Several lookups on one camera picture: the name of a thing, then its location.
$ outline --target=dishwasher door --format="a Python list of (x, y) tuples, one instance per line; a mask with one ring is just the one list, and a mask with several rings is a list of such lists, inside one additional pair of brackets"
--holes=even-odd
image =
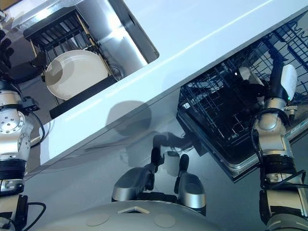
[(308, 13), (305, 12), (202, 73), (180, 90), (177, 119), (186, 132), (237, 181), (258, 166), (250, 140), (251, 118), (262, 109), (258, 86), (269, 84), (275, 49), (297, 71), (296, 119), (287, 128), (296, 141), (308, 126)]

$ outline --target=gray floor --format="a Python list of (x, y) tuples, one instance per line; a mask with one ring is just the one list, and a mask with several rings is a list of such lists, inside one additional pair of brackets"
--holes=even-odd
[[(55, 219), (110, 202), (113, 184), (131, 167), (150, 162), (154, 135), (172, 132), (183, 135), (176, 119), (147, 134), (138, 142), (96, 149), (94, 152), (58, 162), (43, 173), (29, 179), (24, 194), (29, 200), (46, 203), (46, 214), (35, 228)], [(298, 169), (308, 166), (307, 138), (293, 146)], [(259, 172), (254, 171), (233, 184), (214, 159), (205, 154), (199, 156), (194, 149), (178, 150), (190, 157), (188, 171), (199, 176), (206, 190), (207, 218), (227, 231), (261, 231), (265, 226), (260, 220)], [(173, 194), (179, 159), (166, 155), (165, 164), (155, 176), (155, 191)], [(39, 213), (31, 207), (29, 220)]]

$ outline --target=wire rack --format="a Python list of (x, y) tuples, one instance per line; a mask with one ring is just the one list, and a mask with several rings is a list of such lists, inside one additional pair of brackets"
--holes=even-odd
[(265, 85), (268, 84), (275, 48), (297, 71), (297, 88), (292, 104), (308, 103), (308, 36), (298, 27), (298, 18), (284, 24), (260, 40), (201, 74), (181, 87), (179, 108), (193, 109), (196, 117), (225, 145), (234, 145), (248, 136), (250, 119), (261, 103), (246, 100), (240, 67), (248, 67)]
[(123, 78), (121, 69), (108, 64), (100, 52), (100, 45), (96, 43), (88, 28), (87, 22), (83, 19), (78, 9), (72, 6), (64, 7), (54, 12), (24, 31), (24, 37), (30, 41), (35, 56), (39, 51), (46, 54), (47, 65), (41, 74), (43, 81), (45, 81), (48, 65), (57, 56), (72, 50), (87, 50), (97, 54), (108, 71), (108, 78), (90, 87), (90, 90), (86, 89), (65, 102), (54, 97), (57, 106), (50, 110), (52, 118), (59, 116), (78, 103), (103, 90), (103, 88)]

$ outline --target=dish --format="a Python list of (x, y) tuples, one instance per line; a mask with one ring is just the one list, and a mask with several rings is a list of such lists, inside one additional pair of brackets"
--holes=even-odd
[(49, 64), (45, 80), (53, 95), (69, 100), (107, 77), (108, 71), (98, 55), (74, 50), (59, 55)]

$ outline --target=black rack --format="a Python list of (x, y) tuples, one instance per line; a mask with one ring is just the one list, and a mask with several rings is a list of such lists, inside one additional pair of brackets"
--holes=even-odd
[[(78, 9), (72, 6), (56, 11), (24, 31), (24, 37), (30, 41), (34, 54), (37, 55), (38, 51), (45, 52), (47, 65), (67, 51), (87, 50), (99, 55), (108, 70), (106, 79), (71, 99), (60, 104), (55, 97), (57, 106), (50, 110), (53, 119), (117, 82), (108, 62), (100, 52), (99, 44), (96, 43), (88, 28), (89, 25)], [(41, 76), (45, 81), (45, 72)]]
[(250, 103), (244, 94), (238, 74), (248, 67), (263, 83), (268, 83), (272, 59), (269, 49), (275, 48), (292, 64), (298, 74), (292, 104), (308, 103), (308, 36), (298, 28), (298, 18), (279, 27), (262, 39), (201, 74), (181, 87), (179, 109), (193, 109), (198, 121), (221, 145), (234, 146), (247, 139), (251, 117), (261, 108)]

